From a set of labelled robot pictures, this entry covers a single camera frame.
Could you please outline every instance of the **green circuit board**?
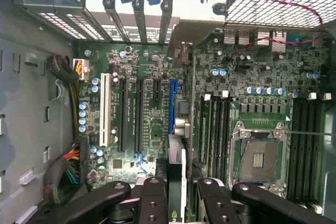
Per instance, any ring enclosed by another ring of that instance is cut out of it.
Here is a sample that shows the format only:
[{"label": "green circuit board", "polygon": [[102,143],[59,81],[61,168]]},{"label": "green circuit board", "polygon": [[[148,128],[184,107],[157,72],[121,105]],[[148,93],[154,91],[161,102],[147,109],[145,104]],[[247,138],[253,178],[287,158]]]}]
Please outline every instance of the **green circuit board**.
[{"label": "green circuit board", "polygon": [[[88,60],[90,70],[89,78],[80,81],[80,102],[88,103],[89,114],[87,129],[81,135],[89,141],[90,148],[94,145],[104,152],[99,161],[96,152],[89,157],[89,169],[97,171],[94,188],[116,179],[134,184],[140,177],[155,174],[156,159],[167,157],[172,79],[179,81],[178,97],[190,102],[190,91],[194,90],[194,134],[186,147],[191,150],[189,160],[199,161],[204,176],[219,178],[227,186],[231,185],[233,178],[237,181],[237,177],[239,181],[256,183],[287,180],[290,135],[282,139],[253,136],[254,142],[259,142],[254,146],[245,145],[241,139],[233,140],[232,133],[238,122],[252,130],[273,131],[279,123],[284,129],[291,130],[294,100],[291,94],[310,92],[320,86],[322,78],[311,75],[318,73],[321,64],[326,62],[328,48],[283,47],[278,52],[259,45],[237,52],[237,45],[224,44],[223,41],[223,34],[214,33],[193,48],[195,72],[192,64],[176,67],[174,60],[166,55],[166,47],[130,45],[130,49],[126,48],[128,45],[94,42],[79,45],[78,59]],[[86,56],[86,50],[91,52],[89,56]],[[101,147],[98,143],[100,97],[99,92],[91,91],[91,80],[100,78],[102,73],[118,73],[119,81],[111,84],[109,116],[110,129],[117,127],[120,130],[121,115],[125,113],[122,151],[118,133],[109,133],[107,146]],[[124,95],[121,93],[122,81],[127,81],[124,104],[121,102]],[[143,85],[141,125],[136,112],[139,81]],[[261,89],[260,94],[256,94],[256,88]],[[127,108],[124,112],[121,111],[123,105]],[[176,116],[191,121],[189,114]],[[142,128],[140,143],[136,140],[139,127]],[[247,149],[243,160],[244,146]],[[275,151],[270,157],[257,149]],[[265,161],[260,161],[260,166],[248,168],[246,164],[253,164],[256,158]],[[253,178],[253,169],[265,168],[264,162],[267,161],[272,162],[267,172]]]}]

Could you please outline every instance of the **red cable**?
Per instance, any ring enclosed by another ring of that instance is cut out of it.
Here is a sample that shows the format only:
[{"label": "red cable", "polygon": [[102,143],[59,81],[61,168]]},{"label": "red cable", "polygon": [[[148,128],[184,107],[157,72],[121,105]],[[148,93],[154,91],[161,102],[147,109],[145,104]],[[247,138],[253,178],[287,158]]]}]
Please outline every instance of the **red cable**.
[{"label": "red cable", "polygon": [[[288,2],[288,1],[282,1],[282,0],[271,0],[271,1],[278,2],[278,3],[284,4],[284,5],[299,6],[299,7],[302,7],[303,9],[306,9],[306,10],[312,12],[314,15],[316,15],[318,17],[319,22],[320,22],[318,36],[316,36],[314,39],[304,40],[302,42],[283,42],[283,41],[280,41],[280,40],[277,40],[277,39],[273,39],[273,38],[270,38],[270,37],[264,37],[264,38],[257,39],[257,40],[255,40],[253,42],[247,43],[247,44],[243,45],[243,47],[251,46],[255,42],[260,41],[260,40],[269,40],[269,41],[272,41],[272,42],[275,42],[275,43],[279,43],[279,44],[298,46],[298,45],[302,45],[302,44],[311,43],[311,42],[317,40],[321,36],[322,26],[323,26],[323,20],[322,20],[320,14],[318,12],[316,12],[314,9],[312,9],[309,6],[306,6],[306,5],[300,5],[300,4],[292,3],[292,2]],[[240,52],[240,51],[242,51],[242,49],[237,49],[237,50],[234,51],[234,54],[236,52]]]}]

